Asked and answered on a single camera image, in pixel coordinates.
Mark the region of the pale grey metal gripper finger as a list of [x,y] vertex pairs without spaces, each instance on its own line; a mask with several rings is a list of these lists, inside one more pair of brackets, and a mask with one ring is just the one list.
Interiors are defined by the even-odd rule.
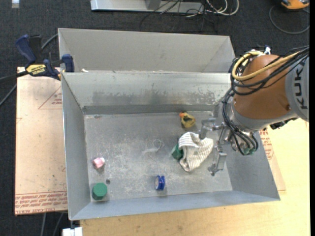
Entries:
[[222,144],[219,141],[216,142],[215,149],[213,151],[213,161],[210,167],[208,167],[208,171],[212,176],[218,171],[224,169],[225,160],[227,157],[227,153],[223,152]]
[[208,118],[201,121],[201,129],[199,131],[199,138],[205,139],[207,132],[224,130],[225,124],[223,122],[217,124],[216,118]]

